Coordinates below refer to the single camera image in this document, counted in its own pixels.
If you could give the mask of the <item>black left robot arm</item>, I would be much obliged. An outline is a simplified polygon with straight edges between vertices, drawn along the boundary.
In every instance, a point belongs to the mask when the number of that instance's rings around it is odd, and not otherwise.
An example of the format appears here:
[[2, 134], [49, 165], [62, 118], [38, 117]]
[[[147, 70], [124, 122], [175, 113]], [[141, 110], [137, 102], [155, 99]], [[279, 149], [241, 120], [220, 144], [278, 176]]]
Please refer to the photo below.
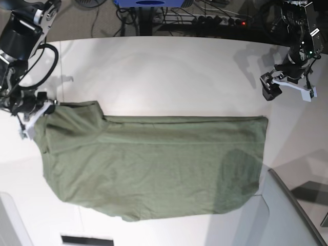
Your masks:
[[298, 90], [304, 101], [311, 101], [317, 97], [317, 92], [309, 75], [313, 73], [313, 64], [320, 60], [323, 50], [314, 1], [268, 1], [258, 13], [267, 37], [289, 47], [283, 62], [261, 75], [263, 97], [272, 101], [285, 86]]

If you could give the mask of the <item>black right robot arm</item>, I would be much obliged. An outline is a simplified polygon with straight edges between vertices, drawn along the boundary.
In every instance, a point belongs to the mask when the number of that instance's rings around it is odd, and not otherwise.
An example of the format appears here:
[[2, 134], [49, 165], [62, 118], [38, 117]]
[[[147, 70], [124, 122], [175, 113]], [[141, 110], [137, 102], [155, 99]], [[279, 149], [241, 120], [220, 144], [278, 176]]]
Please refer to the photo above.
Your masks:
[[[48, 100], [45, 92], [35, 92], [47, 81], [59, 60], [58, 50], [46, 42], [46, 37], [61, 5], [61, 1], [1, 1], [1, 9], [11, 12], [1, 33], [1, 109], [14, 116], [31, 115]], [[21, 86], [32, 69], [28, 60], [39, 49], [54, 52], [53, 64], [39, 82]]]

